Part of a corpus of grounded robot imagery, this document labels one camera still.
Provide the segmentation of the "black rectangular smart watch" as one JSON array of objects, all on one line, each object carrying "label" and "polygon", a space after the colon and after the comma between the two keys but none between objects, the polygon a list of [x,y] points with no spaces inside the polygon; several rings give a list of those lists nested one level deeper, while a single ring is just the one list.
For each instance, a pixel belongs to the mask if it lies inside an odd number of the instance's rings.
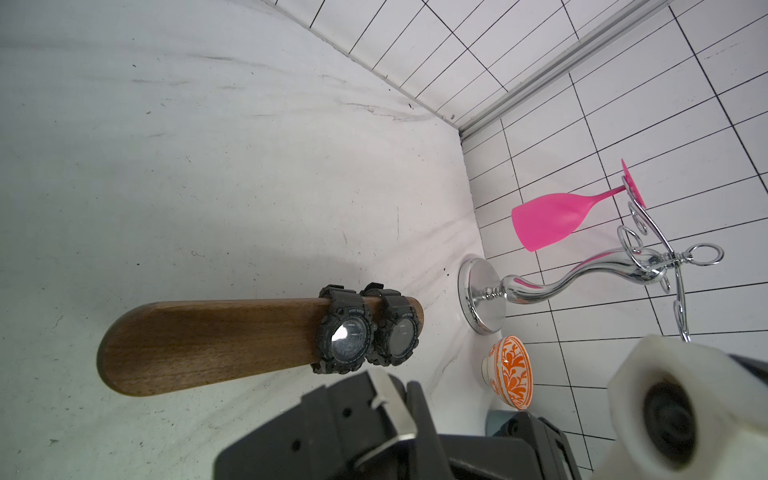
[{"label": "black rectangular smart watch", "polygon": [[409,446],[361,457],[395,436],[369,373],[305,394],[298,405],[225,448],[215,479],[407,479]]}]

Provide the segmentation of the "pink plastic wine glass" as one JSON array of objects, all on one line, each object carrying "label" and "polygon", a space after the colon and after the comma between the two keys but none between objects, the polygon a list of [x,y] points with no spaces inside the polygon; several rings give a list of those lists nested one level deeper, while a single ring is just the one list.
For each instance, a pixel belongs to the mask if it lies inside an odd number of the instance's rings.
[{"label": "pink plastic wine glass", "polygon": [[570,236],[599,202],[626,192],[643,208],[646,203],[624,160],[623,184],[604,193],[583,196],[574,193],[548,194],[525,202],[511,211],[511,219],[522,246],[535,252]]}]

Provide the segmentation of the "orange patterned plate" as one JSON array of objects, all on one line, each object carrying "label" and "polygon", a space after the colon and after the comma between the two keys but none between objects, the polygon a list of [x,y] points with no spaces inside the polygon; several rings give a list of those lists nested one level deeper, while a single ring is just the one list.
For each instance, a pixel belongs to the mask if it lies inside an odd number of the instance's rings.
[{"label": "orange patterned plate", "polygon": [[510,335],[497,341],[482,359],[481,374],[494,394],[516,410],[533,400],[533,369],[523,342]]}]

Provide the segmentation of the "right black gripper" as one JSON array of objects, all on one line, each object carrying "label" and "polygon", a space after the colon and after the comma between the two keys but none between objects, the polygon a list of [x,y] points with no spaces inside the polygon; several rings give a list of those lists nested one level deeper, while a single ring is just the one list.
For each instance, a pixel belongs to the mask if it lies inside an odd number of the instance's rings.
[{"label": "right black gripper", "polygon": [[457,479],[579,479],[570,443],[543,417],[519,411],[490,436],[440,436]]}]

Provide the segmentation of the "brown wooden watch stand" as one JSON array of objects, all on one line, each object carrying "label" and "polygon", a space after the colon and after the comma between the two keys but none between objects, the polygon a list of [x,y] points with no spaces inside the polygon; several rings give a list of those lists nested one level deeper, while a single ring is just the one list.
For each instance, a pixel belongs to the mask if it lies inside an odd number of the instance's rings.
[{"label": "brown wooden watch stand", "polygon": [[[364,297],[373,323],[379,297]],[[420,303],[419,334],[424,324]],[[137,307],[107,331],[97,352],[104,383],[129,396],[159,395],[318,360],[316,332],[331,301],[315,299],[159,302]]]}]

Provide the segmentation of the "black round wrist watch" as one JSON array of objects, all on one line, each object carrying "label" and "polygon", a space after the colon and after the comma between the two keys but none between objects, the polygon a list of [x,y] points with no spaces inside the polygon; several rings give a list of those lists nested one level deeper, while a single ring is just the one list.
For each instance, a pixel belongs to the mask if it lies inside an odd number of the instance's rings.
[{"label": "black round wrist watch", "polygon": [[358,370],[372,349],[376,327],[363,297],[342,285],[329,284],[319,297],[331,301],[316,332],[315,374],[347,374]]}]

